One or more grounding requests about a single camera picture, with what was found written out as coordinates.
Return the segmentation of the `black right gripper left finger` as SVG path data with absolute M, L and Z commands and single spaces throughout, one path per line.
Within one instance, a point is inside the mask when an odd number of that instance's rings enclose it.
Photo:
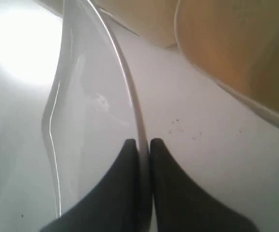
M 136 141 L 125 140 L 113 165 L 74 207 L 43 232 L 137 232 L 139 160 Z

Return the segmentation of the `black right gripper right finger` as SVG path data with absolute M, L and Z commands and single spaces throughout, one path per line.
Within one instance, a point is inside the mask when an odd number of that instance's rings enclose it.
M 158 231 L 258 231 L 249 218 L 216 200 L 193 181 L 160 138 L 150 142 L 150 169 Z

